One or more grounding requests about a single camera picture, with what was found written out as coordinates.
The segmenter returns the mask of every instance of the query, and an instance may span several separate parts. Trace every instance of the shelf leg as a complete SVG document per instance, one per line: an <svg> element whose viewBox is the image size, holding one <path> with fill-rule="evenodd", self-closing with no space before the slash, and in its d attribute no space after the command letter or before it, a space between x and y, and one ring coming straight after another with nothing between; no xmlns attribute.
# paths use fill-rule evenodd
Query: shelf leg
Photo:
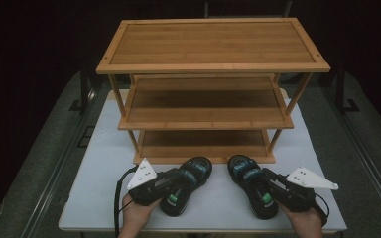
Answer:
<svg viewBox="0 0 381 238"><path fill-rule="evenodd" d="M138 143L137 143L137 139L135 138L134 132L128 131L128 134L129 134L129 138L131 139L132 145L134 146L135 153L138 153L139 152Z"/></svg>
<svg viewBox="0 0 381 238"><path fill-rule="evenodd" d="M282 129L277 129L275 131L274 137L272 138L271 143L268 147L268 153L272 153L272 150L274 149L275 144L277 144L278 138L280 137L282 131Z"/></svg>
<svg viewBox="0 0 381 238"><path fill-rule="evenodd" d="M122 99L122 96L120 95L120 92L119 92L119 87L117 85L116 76L113 74L109 74L109 79L110 79L110 84L113 88L114 96L116 97L116 102L117 102L117 106L119 107L120 114L122 117L126 116L125 105L123 105L123 99ZM135 148L135 152L138 152L138 143L137 143L137 140L135 138L133 131L128 131L128 134L129 134L129 138L132 141L132 145Z"/></svg>
<svg viewBox="0 0 381 238"><path fill-rule="evenodd" d="M278 84L278 80L280 79L280 75L281 75L280 73L274 73L273 81L275 84Z"/></svg>
<svg viewBox="0 0 381 238"><path fill-rule="evenodd" d="M119 107L119 111L121 116L126 116L125 105L123 105L122 96L119 92L119 87L117 85L116 76L113 74L109 74L110 84L113 88L114 96L116 97L117 106Z"/></svg>
<svg viewBox="0 0 381 238"><path fill-rule="evenodd" d="M129 77L131 78L131 85L135 85L135 74L130 73Z"/></svg>
<svg viewBox="0 0 381 238"><path fill-rule="evenodd" d="M296 93L293 95L292 100L290 101L289 105L286 109L286 115L290 115L296 106L296 103L299 101L300 97L302 96L303 91L305 90L306 86L308 85L309 80L311 80L313 73L306 72L303 74L302 81L300 82L300 85L296 91Z"/></svg>

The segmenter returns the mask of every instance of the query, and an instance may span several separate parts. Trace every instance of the black background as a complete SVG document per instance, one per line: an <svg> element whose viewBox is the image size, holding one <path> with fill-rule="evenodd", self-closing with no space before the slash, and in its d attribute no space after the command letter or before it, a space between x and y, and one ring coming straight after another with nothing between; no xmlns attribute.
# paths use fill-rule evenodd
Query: black background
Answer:
<svg viewBox="0 0 381 238"><path fill-rule="evenodd" d="M203 2L0 0L0 203L68 81L94 72L122 19L202 18ZM280 12L266 0L210 1L211 15ZM332 67L340 62L381 114L381 0L296 0Z"/></svg>

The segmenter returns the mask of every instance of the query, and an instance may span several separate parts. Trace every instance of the hand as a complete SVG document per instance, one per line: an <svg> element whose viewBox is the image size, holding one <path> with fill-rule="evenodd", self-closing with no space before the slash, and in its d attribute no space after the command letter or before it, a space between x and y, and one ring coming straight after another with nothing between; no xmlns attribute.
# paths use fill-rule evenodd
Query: hand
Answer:
<svg viewBox="0 0 381 238"><path fill-rule="evenodd" d="M123 197L122 205L125 206L132 200L129 194ZM134 238L150 219L151 212L159 205L161 200L157 200L149 206L139 205L131 202L123 209L123 227L119 238Z"/></svg>
<svg viewBox="0 0 381 238"><path fill-rule="evenodd" d="M280 204L281 209L289 218L292 223L293 229L296 234L301 238L319 238L322 237L322 221L320 219L319 213L311 208L306 212L292 212Z"/></svg>

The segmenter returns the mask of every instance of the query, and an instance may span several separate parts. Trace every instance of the white table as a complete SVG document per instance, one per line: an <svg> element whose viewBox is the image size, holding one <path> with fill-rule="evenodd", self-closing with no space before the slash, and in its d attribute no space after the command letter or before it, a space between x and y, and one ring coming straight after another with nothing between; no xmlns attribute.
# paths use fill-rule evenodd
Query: white table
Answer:
<svg viewBox="0 0 381 238"><path fill-rule="evenodd" d="M286 175L303 166L323 176L311 138L298 106L292 113L295 129L284 130L274 149L276 164L261 165L277 174ZM134 165L134 148L126 131L116 129L120 119L114 99L105 102L92 138L79 168L59 222L64 231L113 231L113 200L117 181ZM154 165L164 172L179 165ZM121 197L133 174L123 182ZM345 222L328 189L316 189L330 208L323 228L326 233L346 229ZM270 220L257 219L250 210L243 190L231 179L226 165L214 164L212 174L190 197L180 217L169 217L156 208L145 227L146 231L164 232L289 232L291 224L280 210Z"/></svg>

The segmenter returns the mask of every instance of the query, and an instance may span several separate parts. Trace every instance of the wooden frame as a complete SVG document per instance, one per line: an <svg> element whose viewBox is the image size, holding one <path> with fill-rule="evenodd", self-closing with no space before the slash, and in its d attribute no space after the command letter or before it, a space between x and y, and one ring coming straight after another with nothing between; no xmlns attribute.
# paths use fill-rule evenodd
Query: wooden frame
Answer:
<svg viewBox="0 0 381 238"><path fill-rule="evenodd" d="M291 112L310 78L327 71L295 18L122 21L97 68L109 75L118 128L128 131L135 162L169 164L191 156L224 163L233 154L274 163L274 146L293 128ZM282 72L304 74L288 106L278 87ZM126 100L120 73L131 76ZM271 141L267 129L276 129ZM138 141L133 130L141 131ZM231 145L233 134L247 144Z"/></svg>

